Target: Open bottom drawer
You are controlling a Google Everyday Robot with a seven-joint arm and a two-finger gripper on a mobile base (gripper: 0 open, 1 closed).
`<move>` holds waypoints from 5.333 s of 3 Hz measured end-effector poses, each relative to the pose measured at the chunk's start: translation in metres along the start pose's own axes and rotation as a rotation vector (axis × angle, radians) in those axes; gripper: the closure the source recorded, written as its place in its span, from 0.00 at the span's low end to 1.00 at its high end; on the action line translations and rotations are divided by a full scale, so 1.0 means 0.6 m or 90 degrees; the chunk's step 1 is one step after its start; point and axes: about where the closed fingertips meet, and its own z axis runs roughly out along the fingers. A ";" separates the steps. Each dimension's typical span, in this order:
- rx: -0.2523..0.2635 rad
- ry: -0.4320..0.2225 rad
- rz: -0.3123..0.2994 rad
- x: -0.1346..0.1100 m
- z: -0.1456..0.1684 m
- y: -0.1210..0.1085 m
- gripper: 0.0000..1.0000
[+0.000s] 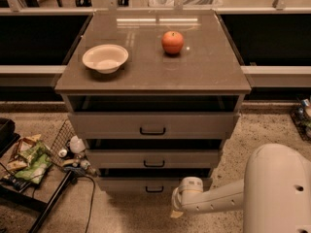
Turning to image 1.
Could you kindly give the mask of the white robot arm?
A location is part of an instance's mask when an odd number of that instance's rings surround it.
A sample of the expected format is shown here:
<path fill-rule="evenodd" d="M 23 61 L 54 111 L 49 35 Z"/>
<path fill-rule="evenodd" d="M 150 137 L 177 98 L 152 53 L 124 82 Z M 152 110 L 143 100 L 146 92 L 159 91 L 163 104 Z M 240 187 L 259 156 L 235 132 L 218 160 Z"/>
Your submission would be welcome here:
<path fill-rule="evenodd" d="M 279 144 L 258 147 L 244 178 L 205 191 L 196 177 L 182 179 L 171 216 L 241 210 L 244 233 L 311 233 L 311 161 Z"/>

